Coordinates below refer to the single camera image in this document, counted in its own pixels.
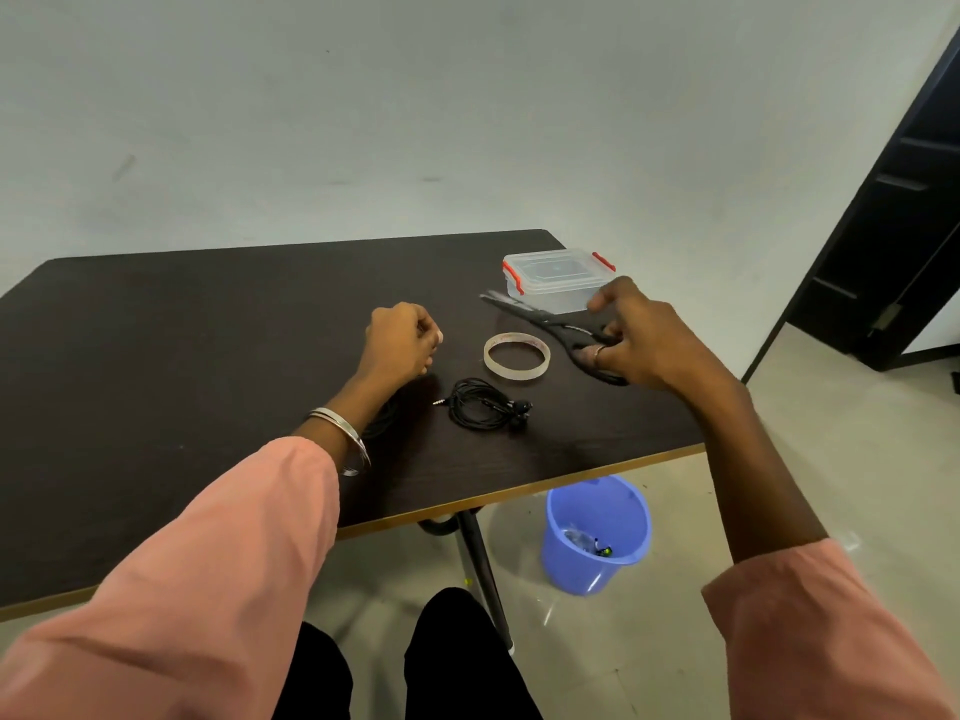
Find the scissors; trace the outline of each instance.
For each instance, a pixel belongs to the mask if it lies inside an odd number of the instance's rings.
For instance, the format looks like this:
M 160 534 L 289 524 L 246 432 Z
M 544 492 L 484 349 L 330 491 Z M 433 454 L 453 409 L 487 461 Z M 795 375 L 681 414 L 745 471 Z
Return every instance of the scissors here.
M 629 382 L 622 376 L 618 376 L 607 371 L 601 371 L 599 368 L 588 366 L 585 363 L 582 363 L 580 359 L 576 358 L 575 356 L 575 351 L 585 349 L 588 346 L 594 346 L 596 344 L 602 344 L 603 346 L 616 346 L 620 343 L 620 338 L 618 338 L 618 336 L 611 336 L 603 331 L 595 331 L 590 328 L 583 328 L 579 325 L 574 325 L 573 323 L 567 323 L 555 313 L 542 311 L 538 308 L 532 308 L 526 303 L 521 302 L 514 297 L 510 297 L 510 295 L 505 295 L 504 293 L 497 292 L 496 290 L 487 290 L 486 292 L 482 292 L 480 293 L 480 298 L 490 305 L 496 306 L 501 311 L 505 311 L 511 316 L 522 318 L 528 324 L 533 324 L 537 328 L 541 328 L 549 333 L 560 342 L 560 344 L 566 350 L 566 355 L 570 357 L 570 361 L 572 361 L 573 365 L 584 374 L 590 375 L 594 379 L 599 379 L 605 384 L 611 384 L 615 387 L 625 387 L 628 385 Z

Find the pink shirt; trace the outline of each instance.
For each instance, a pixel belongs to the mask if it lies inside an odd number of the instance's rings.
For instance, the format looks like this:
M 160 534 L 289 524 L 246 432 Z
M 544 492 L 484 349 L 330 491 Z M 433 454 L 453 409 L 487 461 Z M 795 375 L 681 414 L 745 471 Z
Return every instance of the pink shirt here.
M 205 489 L 0 664 L 2 718 L 269 718 L 340 513 L 330 456 L 276 439 Z M 831 540 L 758 556 L 703 590 L 731 715 L 952 718 L 907 630 Z

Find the tiled floor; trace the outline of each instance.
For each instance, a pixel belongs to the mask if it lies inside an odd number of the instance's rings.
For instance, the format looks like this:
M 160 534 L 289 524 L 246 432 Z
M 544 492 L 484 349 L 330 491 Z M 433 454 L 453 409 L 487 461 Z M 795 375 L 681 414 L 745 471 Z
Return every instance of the tiled floor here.
M 960 396 L 933 362 L 878 374 L 784 329 L 750 382 L 757 408 L 826 527 L 960 690 Z M 722 718 L 723 642 L 702 584 L 730 562 L 703 455 L 628 473 L 651 507 L 650 554 L 588 599 L 539 563 L 545 497 L 478 517 L 516 644 L 544 717 Z M 416 526 L 338 544 L 307 618 L 340 643 L 353 716 L 402 718 L 403 652 L 420 608 L 465 571 L 455 536 Z M 0 625 L 0 648 L 31 623 Z M 455 655 L 455 637 L 441 648 Z

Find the red latch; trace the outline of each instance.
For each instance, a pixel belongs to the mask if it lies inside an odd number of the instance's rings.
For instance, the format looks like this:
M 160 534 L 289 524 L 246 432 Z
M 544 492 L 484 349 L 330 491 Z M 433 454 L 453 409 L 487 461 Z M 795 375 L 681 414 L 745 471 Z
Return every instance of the red latch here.
M 523 286 L 521 285 L 521 278 L 517 275 L 517 272 L 507 264 L 507 261 L 503 261 L 503 269 L 507 271 L 511 276 L 513 276 L 513 282 L 516 283 L 516 291 L 523 295 Z
M 607 258 L 603 257 L 599 252 L 594 252 L 594 253 L 592 253 L 592 255 L 593 255 L 593 257 L 595 257 L 597 260 L 599 260 L 601 263 L 603 263 L 603 264 L 606 265 L 608 268 L 610 268 L 614 273 L 617 272 L 617 268 L 614 267 L 613 265 L 611 265 L 610 261 L 609 261 Z

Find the plastic bucket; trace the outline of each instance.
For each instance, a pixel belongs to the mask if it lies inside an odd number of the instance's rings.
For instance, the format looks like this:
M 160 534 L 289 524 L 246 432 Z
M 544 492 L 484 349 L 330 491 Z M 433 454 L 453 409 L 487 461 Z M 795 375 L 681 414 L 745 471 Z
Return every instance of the plastic bucket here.
M 564 535 L 568 529 L 595 538 L 612 554 L 588 553 Z M 554 586 L 588 596 L 603 590 L 622 567 L 646 555 L 650 533 L 650 510 L 643 494 L 619 475 L 607 475 L 547 492 L 540 559 Z

